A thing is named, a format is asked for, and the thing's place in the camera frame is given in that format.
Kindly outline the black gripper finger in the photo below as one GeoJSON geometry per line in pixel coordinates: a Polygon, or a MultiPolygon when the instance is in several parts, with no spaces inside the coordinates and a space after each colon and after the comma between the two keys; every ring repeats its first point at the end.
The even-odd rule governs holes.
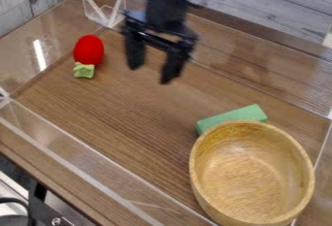
{"type": "Polygon", "coordinates": [[[191,59],[195,42],[181,40],[172,47],[167,53],[167,63],[163,66],[161,83],[168,84],[175,78],[179,78],[185,68],[187,62],[191,59]]]}
{"type": "Polygon", "coordinates": [[[147,44],[140,33],[132,29],[125,30],[125,49],[129,68],[137,70],[147,61],[147,44]]]}

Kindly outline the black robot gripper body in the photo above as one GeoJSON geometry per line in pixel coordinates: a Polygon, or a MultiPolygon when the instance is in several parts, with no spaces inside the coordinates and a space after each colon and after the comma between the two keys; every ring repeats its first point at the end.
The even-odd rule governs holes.
{"type": "Polygon", "coordinates": [[[143,45],[148,30],[181,38],[179,45],[192,48],[197,42],[197,34],[187,27],[188,0],[145,0],[145,11],[125,11],[124,35],[126,44],[143,45]]]}

